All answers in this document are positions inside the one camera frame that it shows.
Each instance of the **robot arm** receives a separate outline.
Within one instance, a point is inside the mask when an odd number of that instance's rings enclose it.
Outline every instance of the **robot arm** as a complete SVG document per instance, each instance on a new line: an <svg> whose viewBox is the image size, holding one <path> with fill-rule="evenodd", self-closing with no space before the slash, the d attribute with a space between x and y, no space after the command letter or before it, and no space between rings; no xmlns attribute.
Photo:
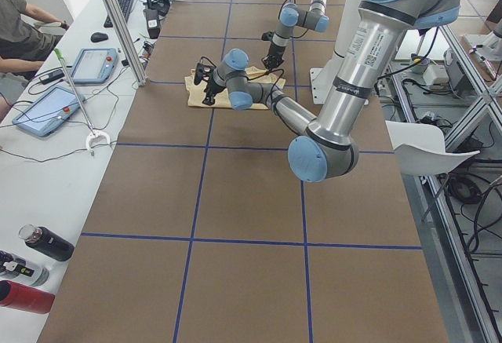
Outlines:
<svg viewBox="0 0 502 343"><path fill-rule="evenodd" d="M308 11L299 8L295 2L286 3L282 7L275 32L263 33L261 37L262 40L271 42L268 55L261 60L267 70L273 70L284 62L282 56L295 27L318 32L326 31L329 23L329 18L326 16L326 1L311 0Z"/></svg>
<svg viewBox="0 0 502 343"><path fill-rule="evenodd" d="M289 146L288 160L301 180L319 182L346 174L358 161L352 127L406 31L449 24L457 18L459 8L460 0L363 0L361 23L319 117L273 85L249 83L244 72L248 59L238 49L230 51L210 73L206 92L218 93L226 86L231 101L235 99L232 107L266 104L298 133Z"/></svg>

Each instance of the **towel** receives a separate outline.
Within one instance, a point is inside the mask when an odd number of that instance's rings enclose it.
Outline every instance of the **towel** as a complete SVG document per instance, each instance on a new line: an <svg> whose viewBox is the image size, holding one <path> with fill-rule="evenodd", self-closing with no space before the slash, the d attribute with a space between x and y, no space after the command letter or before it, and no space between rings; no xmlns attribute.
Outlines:
<svg viewBox="0 0 502 343"><path fill-rule="evenodd" d="M260 75L263 75L265 73L265 70L260 70L259 68L256 67L250 67L246 68L246 73L248 74L249 78L256 78ZM228 108L231 109L230 105L230 100L228 99L228 91L225 89L223 92L218 93L215 98L215 104L213 106L207 106L202 103L204 100L204 97L206 97L206 94L204 93L204 89L206 87L206 82L201 82L198 86L194 84L194 75L195 75L195 70L191 70L191 75L185 77L185 86L188 91L188 106L192 107L197 107L197 108ZM260 78L257 78L256 80L253 80L252 82L265 82L265 83L270 83L273 84L277 80L277 76L274 74L269 74L262 76ZM280 78L277 81L277 86L279 88L283 88L284 85L286 84L285 79ZM256 110L266 110L268 109L265 105L263 104L253 104L250 109L256 109Z"/></svg>

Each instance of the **red water bottle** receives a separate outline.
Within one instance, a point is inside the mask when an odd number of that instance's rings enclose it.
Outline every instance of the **red water bottle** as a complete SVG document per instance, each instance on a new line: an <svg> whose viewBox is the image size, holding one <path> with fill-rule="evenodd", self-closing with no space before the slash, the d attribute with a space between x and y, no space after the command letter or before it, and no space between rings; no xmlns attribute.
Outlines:
<svg viewBox="0 0 502 343"><path fill-rule="evenodd" d="M53 306L54 295L10 280L0 281L0 306L46 314Z"/></svg>

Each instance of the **bottle cap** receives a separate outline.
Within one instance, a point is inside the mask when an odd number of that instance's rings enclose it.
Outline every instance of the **bottle cap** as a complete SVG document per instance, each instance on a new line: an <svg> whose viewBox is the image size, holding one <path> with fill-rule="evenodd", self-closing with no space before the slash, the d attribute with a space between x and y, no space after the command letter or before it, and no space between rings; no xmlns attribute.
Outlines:
<svg viewBox="0 0 502 343"><path fill-rule="evenodd" d="M27 243L33 243L37 241L37 230L38 228L31 224L24 225L18 233L20 239L23 239Z"/></svg>

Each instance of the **label sticker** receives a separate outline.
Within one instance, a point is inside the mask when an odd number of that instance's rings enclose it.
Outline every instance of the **label sticker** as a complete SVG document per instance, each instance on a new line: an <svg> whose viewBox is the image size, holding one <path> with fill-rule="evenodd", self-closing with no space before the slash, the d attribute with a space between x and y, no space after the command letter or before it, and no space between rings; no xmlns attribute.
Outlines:
<svg viewBox="0 0 502 343"><path fill-rule="evenodd" d="M25 275L29 278L31 278L33 276L33 274L35 273L35 271L32 270L31 268L20 265L19 263L15 262L15 261L5 263L4 267L7 271L16 272L20 275Z"/></svg>
<svg viewBox="0 0 502 343"><path fill-rule="evenodd" d="M376 70L382 61L381 58L385 55L388 46L391 44L392 37L382 31L378 31L372 35L374 39L371 40L371 43L366 41L367 37L368 30L364 27L359 27L347 50L347 55L357 59L358 64Z"/></svg>

